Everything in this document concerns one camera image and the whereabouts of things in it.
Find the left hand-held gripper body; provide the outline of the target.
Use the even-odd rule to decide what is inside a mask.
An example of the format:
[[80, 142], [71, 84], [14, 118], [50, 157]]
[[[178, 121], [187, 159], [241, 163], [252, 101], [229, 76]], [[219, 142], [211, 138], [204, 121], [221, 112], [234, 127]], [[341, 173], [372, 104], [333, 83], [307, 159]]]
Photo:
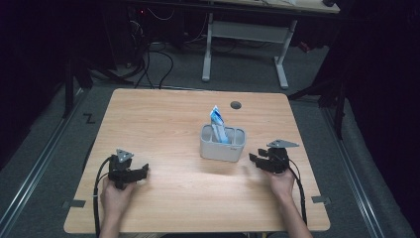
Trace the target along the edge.
[[133, 153], [117, 149], [116, 154], [109, 158], [108, 178], [118, 189], [124, 189], [126, 183], [132, 182], [130, 166], [133, 156]]

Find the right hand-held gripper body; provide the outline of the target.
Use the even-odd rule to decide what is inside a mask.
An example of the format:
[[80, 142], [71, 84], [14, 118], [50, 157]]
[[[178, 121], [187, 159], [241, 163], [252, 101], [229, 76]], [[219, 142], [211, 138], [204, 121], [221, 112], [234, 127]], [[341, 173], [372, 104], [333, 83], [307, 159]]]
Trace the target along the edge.
[[289, 157], [286, 149], [298, 147], [298, 144], [277, 139], [268, 143], [267, 146], [268, 165], [266, 170], [275, 174], [283, 173], [289, 168]]

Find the grey plastic storage box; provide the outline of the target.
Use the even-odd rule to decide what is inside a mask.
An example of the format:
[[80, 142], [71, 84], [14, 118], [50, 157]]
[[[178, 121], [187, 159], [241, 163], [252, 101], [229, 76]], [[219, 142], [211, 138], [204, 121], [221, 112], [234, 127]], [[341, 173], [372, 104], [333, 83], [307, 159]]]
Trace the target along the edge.
[[204, 159], [235, 163], [241, 157], [246, 145], [246, 132], [237, 127], [225, 129], [227, 143], [220, 143], [210, 125], [204, 125], [200, 132], [200, 156]]

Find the white and blue toothpaste tube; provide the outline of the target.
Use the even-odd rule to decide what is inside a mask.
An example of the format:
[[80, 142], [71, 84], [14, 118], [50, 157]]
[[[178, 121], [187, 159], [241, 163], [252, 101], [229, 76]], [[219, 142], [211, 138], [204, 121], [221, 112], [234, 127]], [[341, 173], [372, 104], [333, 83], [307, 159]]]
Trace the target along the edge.
[[219, 143], [228, 144], [229, 138], [226, 133], [224, 120], [222, 118], [222, 115], [217, 105], [215, 105], [210, 112], [210, 120], [211, 120], [211, 127], [213, 129], [213, 133], [216, 137], [216, 140]]

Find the person's right hand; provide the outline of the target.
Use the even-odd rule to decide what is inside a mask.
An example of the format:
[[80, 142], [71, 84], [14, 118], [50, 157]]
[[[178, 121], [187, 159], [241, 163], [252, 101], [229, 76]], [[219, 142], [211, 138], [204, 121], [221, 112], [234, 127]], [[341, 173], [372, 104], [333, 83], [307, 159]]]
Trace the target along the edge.
[[294, 175], [290, 170], [281, 174], [267, 173], [267, 176], [271, 190], [278, 200], [286, 201], [292, 198]]

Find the person's left hand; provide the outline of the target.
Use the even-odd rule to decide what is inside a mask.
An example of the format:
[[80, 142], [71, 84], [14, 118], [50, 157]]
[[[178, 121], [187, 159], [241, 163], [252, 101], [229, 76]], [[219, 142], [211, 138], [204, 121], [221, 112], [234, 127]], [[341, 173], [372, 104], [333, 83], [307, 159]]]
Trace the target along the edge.
[[121, 218], [131, 200], [136, 187], [135, 182], [128, 183], [124, 189], [118, 189], [115, 183], [108, 178], [103, 180], [101, 202], [105, 218]]

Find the black metal stand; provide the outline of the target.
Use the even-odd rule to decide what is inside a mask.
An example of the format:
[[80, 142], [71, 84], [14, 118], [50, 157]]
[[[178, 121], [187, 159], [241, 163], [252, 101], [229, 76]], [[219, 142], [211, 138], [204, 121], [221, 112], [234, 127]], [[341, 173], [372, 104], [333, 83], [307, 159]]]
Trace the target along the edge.
[[321, 108], [335, 107], [333, 128], [339, 140], [343, 139], [342, 123], [345, 116], [344, 107], [346, 99], [347, 81], [345, 79], [332, 78], [322, 82], [313, 83], [300, 91], [287, 96], [289, 100], [296, 100], [305, 95], [319, 95], [318, 105]]
[[63, 118], [67, 118], [74, 105], [74, 82], [81, 88], [90, 89], [93, 81], [89, 72], [88, 60], [84, 58], [70, 58], [65, 65], [65, 100]]

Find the desk with white legs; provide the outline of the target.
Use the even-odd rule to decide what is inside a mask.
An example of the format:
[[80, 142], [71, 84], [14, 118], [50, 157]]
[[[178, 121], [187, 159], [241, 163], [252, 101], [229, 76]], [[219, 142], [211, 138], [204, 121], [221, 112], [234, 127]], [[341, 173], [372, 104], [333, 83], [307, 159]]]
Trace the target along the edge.
[[[208, 13], [206, 52], [204, 56], [202, 80], [211, 78], [212, 39], [234, 39], [254, 42], [281, 44], [282, 50], [274, 57], [279, 85], [288, 88], [283, 61], [294, 35], [299, 18], [335, 18], [340, 7], [335, 0], [332, 4], [324, 0], [126, 0], [151, 7], [167, 7], [185, 11], [200, 10]], [[288, 18], [287, 27], [240, 23], [228, 20], [215, 20], [214, 14], [256, 15], [257, 17]]]

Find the metal floor rail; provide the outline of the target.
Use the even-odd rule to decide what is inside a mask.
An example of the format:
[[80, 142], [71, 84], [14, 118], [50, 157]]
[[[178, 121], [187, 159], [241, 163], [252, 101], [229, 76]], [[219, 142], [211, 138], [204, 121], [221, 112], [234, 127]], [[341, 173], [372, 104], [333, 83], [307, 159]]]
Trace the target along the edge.
[[329, 132], [333, 137], [336, 147], [339, 150], [340, 158], [344, 168], [344, 173], [356, 200], [356, 204], [359, 208], [359, 211], [363, 217], [370, 238], [384, 238], [383, 229], [379, 224], [371, 202], [366, 194], [366, 191], [364, 190], [361, 180], [357, 174], [357, 171], [351, 161], [350, 154], [344, 142], [337, 136], [334, 127], [334, 119], [331, 111], [329, 109], [321, 109], [321, 113], [328, 125]]
[[67, 98], [60, 91], [34, 122], [11, 161], [0, 172], [0, 238], [6, 238], [48, 167], [73, 112], [88, 89]]

